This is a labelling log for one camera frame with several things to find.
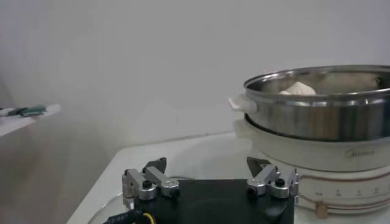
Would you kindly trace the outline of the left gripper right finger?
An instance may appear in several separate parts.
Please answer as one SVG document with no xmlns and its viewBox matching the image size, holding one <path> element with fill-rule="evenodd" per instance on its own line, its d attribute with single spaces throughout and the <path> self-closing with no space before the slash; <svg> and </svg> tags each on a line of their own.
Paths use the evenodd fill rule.
<svg viewBox="0 0 390 224">
<path fill-rule="evenodd" d="M 299 174 L 296 168 L 278 167 L 268 160 L 247 157 L 252 178 L 247 180 L 249 198 L 270 194 L 274 198 L 286 199 L 299 196 Z"/>
</svg>

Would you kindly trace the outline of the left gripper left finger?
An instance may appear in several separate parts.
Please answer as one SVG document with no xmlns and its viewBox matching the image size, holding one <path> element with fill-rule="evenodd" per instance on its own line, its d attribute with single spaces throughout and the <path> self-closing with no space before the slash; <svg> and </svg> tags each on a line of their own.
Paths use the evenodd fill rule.
<svg viewBox="0 0 390 224">
<path fill-rule="evenodd" d="M 160 193 L 162 197 L 176 199 L 180 196 L 179 181 L 165 175 L 165 157 L 149 161 L 139 172 L 126 169 L 122 174 L 122 202 L 127 209 L 135 207 L 135 200 L 153 201 Z"/>
</svg>

